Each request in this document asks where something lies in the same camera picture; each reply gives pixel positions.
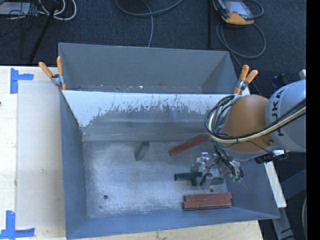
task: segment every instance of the white cable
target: white cable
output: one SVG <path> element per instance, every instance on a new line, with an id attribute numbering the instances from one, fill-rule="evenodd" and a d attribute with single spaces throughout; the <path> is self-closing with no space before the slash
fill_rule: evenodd
<path id="1" fill-rule="evenodd" d="M 38 13 L 40 13 L 40 14 L 45 14 L 45 15 L 49 15 L 50 12 L 44 7 L 44 5 L 42 4 L 41 0 L 38 0 L 38 2 L 39 2 L 39 4 L 41 5 L 41 8 L 45 11 L 45 12 L 43 12 L 43 11 L 38 11 Z M 65 10 L 65 8 L 66 8 L 66 1 L 65 1 L 65 0 L 62 0 L 62 2 L 63 2 L 63 7 L 62 7 L 62 9 L 61 9 L 60 11 L 54 13 L 54 14 L 53 14 L 54 16 L 63 13 L 63 11 Z"/>
<path id="2" fill-rule="evenodd" d="M 39 3 L 41 4 L 41 8 L 45 11 L 45 13 L 44 13 L 44 12 L 41 12 L 41 11 L 40 11 L 39 13 L 49 15 L 49 14 L 50 14 L 49 11 L 42 5 L 41 0 L 38 0 L 38 1 L 39 1 Z M 56 20 L 59 20 L 59 21 L 69 21 L 69 20 L 72 20 L 72 19 L 76 16 L 76 14 L 77 14 L 76 1 L 75 1 L 75 0 L 71 0 L 71 1 L 72 1 L 72 3 L 73 3 L 73 6 L 74 6 L 74 12 L 73 12 L 72 16 L 70 16 L 70 17 L 68 17 L 68 18 L 62 18 L 62 17 L 56 16 L 56 15 L 58 15 L 58 14 L 61 14 L 61 13 L 65 10 L 65 8 L 66 8 L 66 2 L 65 2 L 65 0 L 62 0 L 62 2 L 63 2 L 63 8 L 62 8 L 60 11 L 58 11 L 58 12 L 56 12 L 56 13 L 53 14 L 53 17 L 54 17 Z"/>

